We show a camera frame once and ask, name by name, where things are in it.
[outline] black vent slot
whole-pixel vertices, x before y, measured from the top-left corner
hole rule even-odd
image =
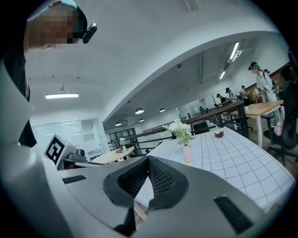
[[[74,182],[78,182],[78,181],[81,181],[81,180],[84,180],[86,179],[86,177],[84,175],[78,175],[78,176],[74,176],[74,177],[69,177],[69,178],[63,178],[63,182],[65,184],[71,184],[71,183],[74,183]]]
[[[148,175],[148,161],[144,160],[136,167],[120,175],[117,180],[119,187],[135,198],[144,185]]]
[[[175,182],[171,173],[152,160],[149,160],[149,179],[152,183],[154,196],[166,194]]]
[[[232,203],[227,196],[214,199],[217,206],[223,212],[237,234],[240,234],[252,226],[252,222]]]

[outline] pink vase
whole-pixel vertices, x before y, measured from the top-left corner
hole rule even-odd
[[[192,162],[191,149],[189,145],[183,146],[183,158],[186,163]]]

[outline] white tabletop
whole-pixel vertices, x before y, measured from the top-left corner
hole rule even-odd
[[[195,135],[190,142],[191,166],[210,171],[239,189],[262,209],[268,210],[288,196],[295,185],[294,177],[270,154],[237,132],[225,127],[224,136],[214,132]],[[183,146],[167,140],[148,155],[183,162]],[[147,178],[135,200],[148,207],[153,189]]]

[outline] table leg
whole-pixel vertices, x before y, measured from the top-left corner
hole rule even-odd
[[[256,119],[257,119],[257,144],[259,147],[262,148],[263,134],[262,134],[261,117],[258,116]]]
[[[281,117],[282,117],[281,119],[282,119],[282,122],[284,122],[284,107],[281,106],[280,110],[281,110]]]
[[[139,216],[145,221],[147,219],[147,215],[146,213],[143,212],[143,210],[140,208],[140,206],[138,205],[138,203],[136,201],[134,201],[134,210],[136,213],[139,214]]]

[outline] table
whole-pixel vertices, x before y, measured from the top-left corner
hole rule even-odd
[[[262,125],[261,125],[261,115],[269,114],[278,108],[281,107],[283,100],[278,100],[276,102],[265,102],[265,103],[257,103],[257,104],[250,104],[247,106],[248,112],[245,112],[247,117],[255,118],[257,120],[257,144],[259,147],[262,147],[263,142],[263,132],[262,132]],[[284,107],[281,107],[282,110],[282,117],[284,117]],[[238,115],[238,112],[231,112],[231,114]]]
[[[93,159],[92,163],[108,164],[129,155],[130,153],[133,152],[134,149],[135,149],[134,147],[130,147],[124,153],[116,153],[116,152],[106,153]]]
[[[265,211],[286,199],[295,185],[287,169],[247,138],[227,127],[223,129],[222,138],[215,138],[214,132],[195,135],[196,139],[190,141],[191,166],[218,175]],[[148,155],[182,163],[183,146],[177,140],[164,141]],[[148,207],[153,197],[147,178],[135,200]]]

